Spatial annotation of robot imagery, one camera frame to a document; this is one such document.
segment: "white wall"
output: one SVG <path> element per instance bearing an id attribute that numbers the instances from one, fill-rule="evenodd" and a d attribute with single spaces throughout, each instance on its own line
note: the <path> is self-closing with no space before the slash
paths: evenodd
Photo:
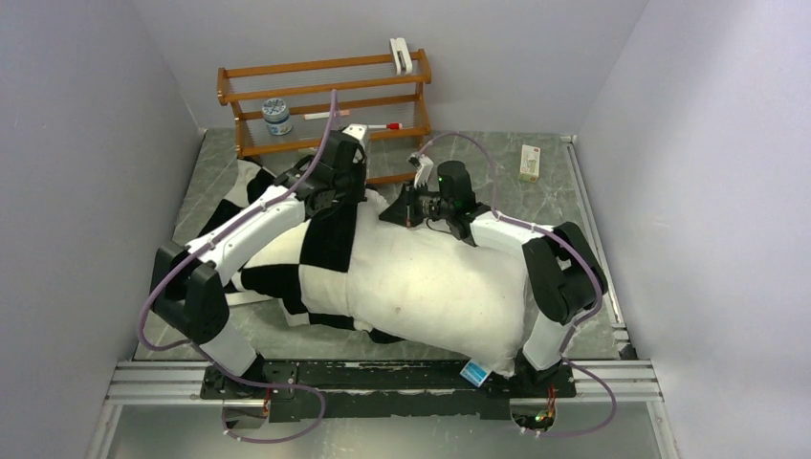
<path id="1" fill-rule="evenodd" d="M 233 127 L 218 67 L 428 52 L 437 129 L 576 132 L 647 0 L 136 0 L 203 126 Z"/>
<path id="2" fill-rule="evenodd" d="M 84 457 L 196 157 L 124 0 L 0 5 L 0 456 Z"/>
<path id="3" fill-rule="evenodd" d="M 651 0 L 578 153 L 686 459 L 811 457 L 811 3 Z"/>

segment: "white clamp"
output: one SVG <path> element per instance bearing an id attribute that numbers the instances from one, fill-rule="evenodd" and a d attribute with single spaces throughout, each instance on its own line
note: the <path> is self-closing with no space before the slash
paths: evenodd
<path id="1" fill-rule="evenodd" d="M 408 161 L 412 164 L 415 163 L 414 160 L 419 163 L 416 164 L 417 175 L 414 176 L 414 186 L 426 185 L 428 183 L 428 179 L 430 178 L 430 174 L 433 171 L 433 161 L 428 156 L 419 156 L 419 153 L 412 154 L 408 159 Z"/>
<path id="2" fill-rule="evenodd" d="M 405 38 L 390 38 L 388 46 L 391 48 L 391 58 L 394 60 L 396 75 L 411 75 L 414 69 L 411 63 L 411 54 L 408 52 Z"/>

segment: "wire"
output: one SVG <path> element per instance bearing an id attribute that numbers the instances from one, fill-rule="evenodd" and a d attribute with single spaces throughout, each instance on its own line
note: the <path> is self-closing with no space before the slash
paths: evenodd
<path id="1" fill-rule="evenodd" d="M 327 120 L 326 126 L 324 126 L 324 135 L 321 137 L 321 144 L 318 146 L 318 152 L 316 153 L 315 158 L 313 158 L 313 160 L 310 162 L 310 166 L 307 167 L 307 170 L 304 171 L 304 173 L 301 175 L 301 177 L 290 188 L 288 188 L 287 191 L 285 191 L 281 195 L 273 198 L 265 206 L 272 206 L 272 205 L 274 205 L 276 203 L 279 203 L 279 202 L 287 199 L 291 194 L 293 194 L 294 191 L 296 191 L 296 189 L 298 188 L 299 185 L 301 185 L 305 180 L 307 180 L 310 177 L 310 175 L 313 173 L 313 170 L 315 170 L 316 164 L 318 164 L 318 161 L 320 161 L 321 156 L 324 153 L 324 149 L 325 149 L 325 146 L 327 144 L 327 139 L 329 138 L 330 130 L 332 129 L 333 120 L 338 115 L 338 112 L 339 112 L 338 111 L 338 93 L 336 92 L 336 90 L 333 89 L 332 92 L 330 93 L 330 111 L 329 111 L 330 117 Z M 190 343 L 190 341 L 188 339 L 181 339 L 181 340 L 171 342 L 169 344 L 157 345 L 157 344 L 153 344 L 152 342 L 149 341 L 149 339 L 146 338 L 146 335 L 145 335 L 145 333 L 143 331 L 143 328 L 146 325 L 146 318 L 149 316 L 149 310 L 152 308 L 152 304 L 158 298 L 158 295 L 160 295 L 161 292 L 166 288 L 166 286 L 169 284 L 169 282 L 171 282 L 193 260 L 197 259 L 200 255 L 202 255 L 206 251 L 209 251 L 209 250 L 213 249 L 214 247 L 216 247 L 216 245 L 219 242 L 221 242 L 225 237 L 227 237 L 229 234 L 231 234 L 234 230 L 241 227 L 249 219 L 253 218 L 256 213 L 261 212 L 261 211 L 263 211 L 263 207 L 257 206 L 257 207 L 251 208 L 250 210 L 248 210 L 245 213 L 241 214 L 239 217 L 237 217 L 232 222 L 230 222 L 222 231 L 220 231 L 220 233 L 213 236 L 208 244 L 206 244 L 203 247 L 197 249 L 196 251 L 190 253 L 189 256 L 187 256 L 180 263 L 178 263 L 178 265 L 176 267 L 174 267 L 174 269 L 172 269 L 166 275 L 166 277 L 164 277 L 163 279 L 161 279 L 160 282 L 158 282 L 158 285 L 155 286 L 155 289 L 153 289 L 152 292 L 149 293 L 149 296 L 146 298 L 146 301 L 143 303 L 143 306 L 141 307 L 141 311 L 139 313 L 138 326 L 136 327 L 136 333 L 138 335 L 138 341 L 141 344 L 143 344 L 143 347 L 145 347 L 146 349 L 148 349 L 150 351 L 165 351 L 167 349 L 172 349 L 174 347 Z M 303 430 L 301 430 L 300 432 L 298 432 L 296 434 L 293 434 L 293 435 L 289 435 L 287 437 L 283 437 L 283 438 L 267 439 L 266 440 L 266 439 L 255 439 L 255 438 L 249 438 L 249 437 L 241 437 L 241 436 L 233 433 L 232 431 L 230 431 L 228 429 L 228 427 L 225 425 L 225 418 L 223 418 L 223 426 L 225 427 L 225 432 L 223 432 L 223 433 L 230 436 L 231 438 L 236 439 L 238 441 L 244 441 L 244 442 L 247 442 L 247 443 L 257 443 L 257 444 L 282 443 L 282 442 L 287 442 L 287 441 L 290 441 L 290 440 L 294 440 L 294 439 L 296 439 L 298 437 L 306 435 L 307 433 L 310 433 L 323 420 L 324 413 L 326 412 L 326 401 L 324 400 L 323 394 L 321 394 L 321 392 L 318 391 L 318 389 L 316 389 L 314 387 L 311 387 L 309 385 L 303 385 L 303 384 L 283 384 L 283 383 L 268 383 L 268 382 L 263 383 L 263 382 L 248 381 L 246 379 L 243 379 L 243 378 L 241 378 L 239 376 L 234 375 L 229 370 L 224 368 L 222 365 L 220 365 L 219 363 L 214 361 L 214 359 L 209 354 L 207 354 L 206 351 L 201 349 L 200 346 L 198 346 L 198 345 L 196 345 L 194 343 L 191 343 L 191 347 L 194 348 L 194 350 L 196 350 L 197 352 L 199 352 L 200 355 L 205 357 L 206 360 L 208 360 L 208 362 L 211 363 L 215 368 L 217 368 L 223 375 L 225 375 L 226 377 L 230 378 L 233 381 L 236 381 L 237 383 L 242 383 L 244 385 L 249 385 L 249 386 L 252 386 L 252 387 L 261 387 L 261 388 L 268 388 L 268 389 L 304 390 L 304 391 L 312 392 L 313 394 L 315 394 L 318 397 L 318 400 L 320 401 L 320 410 L 318 412 L 318 416 L 313 421 L 313 423 L 310 424 L 308 427 L 304 428 Z"/>
<path id="2" fill-rule="evenodd" d="M 495 217 L 496 220 L 500 220 L 500 221 L 503 221 L 505 223 L 509 223 L 511 225 L 530 230 L 532 232 L 539 232 L 542 235 L 544 235 L 546 237 L 549 237 L 553 241 L 557 242 L 566 251 L 568 251 L 569 254 L 572 255 L 572 258 L 574 258 L 575 261 L 578 262 L 578 264 L 581 266 L 581 268 L 585 271 L 586 275 L 588 276 L 588 280 L 591 282 L 591 286 L 594 288 L 594 292 L 595 292 L 594 307 L 591 308 L 591 310 L 587 311 L 585 314 L 583 314 L 583 315 L 581 315 L 579 317 L 575 317 L 575 319 L 573 320 L 572 326 L 569 327 L 569 330 L 566 332 L 566 335 L 563 337 L 563 340 L 560 343 L 560 347 L 558 348 L 558 351 L 560 353 L 560 360 L 564 364 L 567 364 L 570 367 L 572 367 L 574 369 L 577 369 L 577 370 L 581 371 L 582 373 L 585 373 L 586 375 L 588 375 L 591 379 L 593 379 L 594 381 L 599 383 L 605 389 L 605 391 L 608 393 L 608 397 L 611 399 L 611 412 L 608 414 L 608 417 L 606 417 L 604 421 L 602 421 L 601 423 L 599 423 L 596 426 L 593 426 L 593 427 L 590 427 L 590 428 L 587 428 L 587 429 L 584 429 L 584 430 L 576 430 L 576 431 L 573 431 L 573 432 L 561 432 L 561 433 L 541 432 L 540 436 L 568 438 L 568 437 L 577 437 L 577 436 L 581 436 L 581 435 L 586 435 L 588 433 L 592 433 L 592 432 L 595 432 L 597 430 L 600 430 L 601 428 L 603 428 L 603 427 L 607 426 L 609 423 L 611 423 L 611 421 L 616 416 L 616 414 L 617 414 L 617 398 L 614 396 L 614 392 L 611 391 L 611 388 L 608 387 L 608 384 L 606 384 L 605 381 L 600 379 L 600 377 L 598 377 L 594 373 L 586 370 L 585 368 L 577 365 L 576 363 L 573 363 L 572 361 L 568 360 L 566 357 L 563 356 L 563 353 L 566 351 L 566 347 L 569 346 L 569 342 L 572 340 L 572 337 L 575 335 L 575 330 L 577 330 L 578 326 L 580 324 L 582 324 L 583 322 L 587 321 L 588 319 L 590 319 L 591 317 L 595 316 L 600 311 L 600 309 L 603 308 L 603 289 L 600 288 L 600 282 L 597 280 L 597 277 L 591 271 L 591 268 L 589 268 L 588 263 L 585 262 L 582 255 L 580 255 L 578 253 L 578 251 L 575 250 L 574 247 L 569 245 L 569 243 L 566 242 L 565 240 L 563 240 L 560 236 L 558 236 L 558 235 L 554 234 L 553 232 L 551 232 L 551 231 L 549 231 L 547 229 L 544 229 L 544 228 L 542 228 L 542 227 L 540 227 L 538 225 L 535 225 L 533 223 L 524 222 L 522 220 L 518 220 L 518 219 L 515 219 L 513 217 L 504 215 L 503 213 L 501 213 L 498 210 L 498 208 L 497 208 L 497 205 L 498 205 L 498 186 L 496 186 L 496 184 L 498 184 L 498 180 L 497 180 L 498 179 L 498 170 L 497 170 L 497 168 L 495 166 L 495 160 L 493 159 L 493 155 L 491 155 L 490 151 L 488 151 L 488 149 L 485 148 L 485 146 L 482 145 L 479 141 L 477 141 L 473 137 L 471 137 L 471 136 L 469 136 L 467 134 L 463 134 L 461 132 L 456 132 L 456 131 L 454 131 L 454 132 L 446 132 L 446 133 L 440 134 L 440 135 L 434 137 L 433 139 L 429 140 L 428 142 L 426 142 L 426 144 L 423 145 L 423 147 L 420 148 L 420 150 L 417 152 L 418 155 L 419 156 L 425 156 L 426 155 L 426 150 L 429 149 L 436 141 L 438 141 L 438 140 L 440 140 L 440 139 L 442 139 L 444 137 L 448 137 L 448 136 L 461 137 L 462 139 L 466 139 L 466 140 L 472 142 L 474 145 L 476 145 L 476 147 L 482 152 L 482 154 L 487 159 L 488 171 L 490 172 L 491 180 L 493 181 L 493 192 L 491 193 L 491 196 L 490 196 L 490 209 L 491 209 L 491 212 L 493 213 L 493 217 Z"/>
<path id="3" fill-rule="evenodd" d="M 441 233 L 443 233 L 443 234 L 451 234 L 451 232 L 450 232 L 450 231 L 442 231 L 441 229 L 439 229 L 439 230 L 438 230 L 438 229 L 436 229 L 436 228 L 432 227 L 432 226 L 430 225 L 430 220 L 426 220 L 426 226 L 428 227 L 428 229 L 429 229 L 429 230 L 434 230 L 434 231 L 436 231 L 436 232 L 441 232 Z"/>

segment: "wooden shelf rack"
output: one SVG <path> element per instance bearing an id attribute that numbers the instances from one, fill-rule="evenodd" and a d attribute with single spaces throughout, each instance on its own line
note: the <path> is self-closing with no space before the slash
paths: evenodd
<path id="1" fill-rule="evenodd" d="M 323 93 L 338 90 L 341 124 L 387 124 L 400 122 L 400 130 L 372 131 L 371 140 L 411 137 L 422 145 L 430 135 L 430 118 L 424 99 L 424 85 L 431 83 L 425 50 L 412 52 L 411 75 L 395 75 L 391 55 L 367 55 L 243 69 L 220 68 L 217 99 L 230 105 L 236 124 L 236 152 L 239 158 L 266 155 L 300 148 L 318 147 L 326 119 L 305 120 L 304 115 L 326 112 L 329 103 Z M 272 136 L 260 111 L 268 98 L 284 98 L 290 107 L 293 130 Z M 370 179 L 385 184 L 408 180 L 413 174 Z"/>

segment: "purple cable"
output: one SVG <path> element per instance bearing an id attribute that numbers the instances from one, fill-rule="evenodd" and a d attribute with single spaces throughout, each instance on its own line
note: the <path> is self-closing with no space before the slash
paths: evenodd
<path id="1" fill-rule="evenodd" d="M 600 379 L 600 377 L 598 377 L 594 373 L 590 372 L 589 370 L 586 370 L 585 368 L 577 365 L 576 363 L 573 363 L 572 361 L 568 360 L 567 358 L 565 358 L 563 356 L 563 352 L 565 352 L 566 347 L 569 346 L 569 342 L 572 340 L 572 337 L 575 335 L 575 330 L 577 329 L 577 327 L 580 324 L 582 324 L 583 322 L 590 319 L 591 317 L 595 316 L 600 311 L 600 309 L 603 307 L 603 289 L 600 288 L 600 282 L 597 280 L 597 277 L 594 275 L 594 272 L 591 271 L 591 268 L 588 267 L 588 263 L 585 262 L 585 260 L 578 253 L 578 251 L 576 251 L 574 247 L 572 247 L 571 245 L 569 245 L 569 243 L 567 243 L 565 240 L 563 240 L 563 238 L 561 238 L 560 236 L 554 234 L 553 232 L 551 232 L 551 231 L 549 231 L 547 229 L 536 226 L 535 224 L 524 222 L 522 220 L 517 220 L 517 219 L 515 219 L 513 217 L 504 215 L 503 213 L 501 213 L 497 209 L 496 206 L 497 206 L 497 199 L 498 199 L 498 186 L 496 186 L 496 184 L 498 183 L 498 180 L 497 180 L 498 171 L 497 171 L 497 169 L 495 167 L 495 160 L 493 159 L 493 156 L 490 154 L 490 152 L 487 150 L 487 148 L 485 148 L 484 145 L 482 145 L 479 141 L 477 141 L 476 139 L 474 139 L 473 137 L 471 137 L 471 136 L 469 136 L 467 134 L 462 134 L 461 132 L 446 132 L 445 134 L 440 134 L 440 135 L 434 137 L 433 139 L 431 139 L 430 141 L 426 142 L 426 144 L 423 145 L 422 148 L 420 148 L 420 151 L 418 152 L 418 154 L 420 156 L 425 156 L 426 150 L 430 146 L 432 146 L 434 142 L 436 142 L 439 139 L 442 139 L 443 137 L 447 137 L 447 136 L 456 136 L 456 137 L 461 137 L 463 139 L 467 139 L 468 141 L 470 141 L 474 145 L 476 145 L 476 147 L 478 147 L 478 149 L 482 152 L 482 154 L 484 154 L 485 158 L 487 158 L 488 169 L 490 170 L 490 173 L 492 175 L 492 180 L 493 180 L 493 192 L 491 193 L 491 196 L 490 196 L 490 209 L 491 209 L 491 212 L 493 213 L 493 217 L 495 217 L 496 220 L 501 220 L 503 222 L 509 223 L 511 225 L 515 225 L 515 226 L 520 227 L 520 228 L 524 228 L 524 229 L 527 229 L 527 230 L 530 230 L 530 231 L 537 231 L 537 232 L 543 234 L 544 236 L 549 237 L 550 239 L 557 242 L 558 244 L 560 244 L 560 246 L 563 247 L 564 249 L 566 249 L 566 251 L 568 251 L 569 254 L 572 255 L 572 258 L 574 258 L 575 261 L 577 261 L 578 264 L 581 265 L 582 269 L 585 271 L 586 275 L 588 276 L 588 280 L 591 282 L 591 286 L 594 288 L 594 292 L 596 294 L 595 295 L 596 299 L 594 301 L 594 307 L 591 308 L 591 310 L 588 311 L 586 314 L 575 318 L 573 325 L 569 328 L 569 331 L 563 337 L 563 341 L 560 343 L 560 348 L 558 349 L 558 351 L 560 352 L 560 359 L 561 359 L 561 361 L 563 361 L 563 363 L 571 366 L 574 369 L 577 369 L 577 370 L 581 371 L 582 373 L 585 373 L 586 375 L 588 375 L 591 379 L 593 379 L 594 381 L 599 383 L 605 389 L 605 391 L 608 393 L 608 397 L 611 399 L 611 412 L 608 414 L 608 417 L 605 418 L 604 421 L 602 421 L 601 423 L 599 423 L 596 426 L 593 426 L 593 427 L 590 427 L 590 428 L 587 428 L 587 429 L 584 429 L 584 430 L 577 430 L 577 431 L 574 431 L 574 432 L 561 432 L 561 433 L 543 432 L 543 433 L 540 434 L 540 436 L 542 436 L 542 437 L 557 437 L 557 438 L 578 437 L 578 436 L 581 436 L 581 435 L 585 435 L 585 434 L 588 434 L 588 433 L 595 432 L 595 431 L 600 430 L 601 428 L 603 428 L 605 426 L 608 426 L 608 424 L 611 423 L 611 421 L 614 419 L 614 416 L 617 414 L 617 399 L 614 396 L 614 392 L 611 390 L 610 387 L 608 387 L 608 384 L 606 384 L 605 381 Z"/>
<path id="2" fill-rule="evenodd" d="M 316 152 L 316 156 L 313 158 L 312 161 L 310 161 L 310 166 L 307 167 L 307 170 L 305 170 L 304 173 L 301 175 L 301 177 L 298 180 L 296 180 L 296 182 L 293 184 L 293 186 L 288 188 L 287 191 L 282 193 L 280 196 L 275 197 L 271 201 L 269 201 L 265 205 L 265 207 L 272 206 L 272 205 L 274 205 L 276 203 L 279 203 L 279 202 L 287 199 L 291 194 L 293 194 L 294 191 L 296 191 L 296 188 L 298 188 L 298 186 L 301 183 L 303 183 L 305 180 L 307 180 L 308 177 L 310 177 L 310 175 L 313 173 L 313 170 L 316 168 L 316 164 L 318 163 L 318 161 L 320 161 L 321 156 L 324 153 L 324 147 L 327 144 L 327 139 L 329 138 L 330 130 L 332 129 L 333 120 L 335 119 L 335 117 L 340 115 L 340 112 L 338 110 L 338 93 L 334 89 L 330 93 L 330 110 L 329 110 L 329 114 L 330 115 L 329 115 L 329 118 L 327 119 L 326 126 L 324 127 L 324 135 L 323 135 L 323 137 L 321 137 L 321 143 L 318 146 L 318 151 Z M 166 288 L 166 286 L 169 284 L 169 282 L 171 282 L 172 279 L 174 279 L 180 273 L 180 271 L 183 270 L 183 268 L 188 266 L 188 264 L 191 263 L 192 260 L 198 258 L 200 255 L 202 255 L 206 251 L 209 251 L 209 250 L 213 249 L 220 241 L 222 241 L 225 237 L 227 237 L 229 234 L 231 234 L 234 230 L 236 230 L 237 228 L 239 228 L 243 224 L 245 224 L 245 222 L 247 222 L 248 220 L 253 218 L 256 213 L 263 211 L 263 209 L 264 209 L 263 207 L 254 207 L 254 208 L 251 208 L 251 210 L 245 212 L 244 214 L 241 214 L 239 216 L 239 218 L 236 218 L 234 221 L 232 221 L 230 224 L 228 224 L 222 231 L 220 231 L 219 234 L 212 237 L 211 241 L 208 244 L 206 244 L 205 246 L 201 247 L 200 249 L 194 251 L 193 253 L 190 253 L 189 256 L 187 256 L 186 258 L 183 259 L 183 261 L 178 263 L 178 265 L 176 267 L 174 267 L 174 269 L 172 269 L 166 275 L 166 277 L 161 279 L 161 282 L 159 282 L 158 285 L 155 286 L 155 289 L 152 290 L 152 292 L 149 293 L 149 297 L 143 303 L 143 306 L 141 307 L 141 311 L 139 313 L 139 320 L 138 320 L 138 326 L 136 328 L 136 332 L 138 334 L 138 341 L 141 344 L 143 344 L 143 347 L 145 347 L 146 349 L 149 349 L 150 351 L 165 351 L 165 350 L 172 349 L 174 347 L 180 346 L 182 344 L 187 344 L 187 343 L 190 342 L 188 339 L 180 339 L 180 340 L 171 342 L 169 344 L 164 344 L 164 345 L 156 345 L 156 344 L 153 344 L 153 343 L 149 342 L 149 340 L 146 338 L 146 335 L 143 332 L 143 328 L 146 325 L 146 318 L 149 316 L 149 310 L 152 307 L 152 304 L 158 298 L 158 295 L 160 295 L 161 292 Z M 219 363 L 214 361 L 214 359 L 212 359 L 209 354 L 207 354 L 203 349 L 201 349 L 196 344 L 192 343 L 191 346 L 197 352 L 199 352 L 203 357 L 205 357 L 206 360 L 208 360 L 209 363 L 211 363 L 212 365 L 214 365 L 214 367 L 216 367 L 218 370 L 220 370 L 220 372 L 222 372 L 228 378 L 230 378 L 230 379 L 232 379 L 232 380 L 234 380 L 234 381 L 236 381 L 238 383 L 242 383 L 242 384 L 245 384 L 245 385 L 250 385 L 250 386 L 253 386 L 253 387 L 261 387 L 261 388 L 269 388 L 269 389 L 298 389 L 298 390 L 305 390 L 307 392 L 312 392 L 312 393 L 316 394 L 316 396 L 318 396 L 318 400 L 320 401 L 320 404 L 321 404 L 321 408 L 320 408 L 320 411 L 318 412 L 318 416 L 316 417 L 316 419 L 313 421 L 313 423 L 310 426 L 308 426 L 307 428 L 301 430 L 299 433 L 296 433 L 294 435 L 290 435 L 290 436 L 287 436 L 287 437 L 284 437 L 284 438 L 268 439 L 268 440 L 255 439 L 255 438 L 249 438 L 249 437 L 241 437 L 241 436 L 231 432 L 227 428 L 227 426 L 225 426 L 225 420 L 223 420 L 223 426 L 226 427 L 225 433 L 228 436 L 230 436 L 231 438 L 234 438 L 234 439 L 239 440 L 239 441 L 244 441 L 244 442 L 247 442 L 247 443 L 258 443 L 258 444 L 282 443 L 282 442 L 287 442 L 287 441 L 290 441 L 290 440 L 294 440 L 294 439 L 296 439 L 298 437 L 301 437 L 303 435 L 306 435 L 306 434 L 310 433 L 323 420 L 324 413 L 326 412 L 326 401 L 324 400 L 323 394 L 321 394 L 318 391 L 318 389 L 316 389 L 314 387 L 311 387 L 309 385 L 303 385 L 303 384 L 282 384 L 282 383 L 276 384 L 276 383 L 267 383 L 267 382 L 263 383 L 263 382 L 253 382 L 253 381 L 245 380 L 243 378 L 240 378 L 239 376 L 236 376 L 236 375 L 232 374 L 230 371 L 223 368 Z"/>

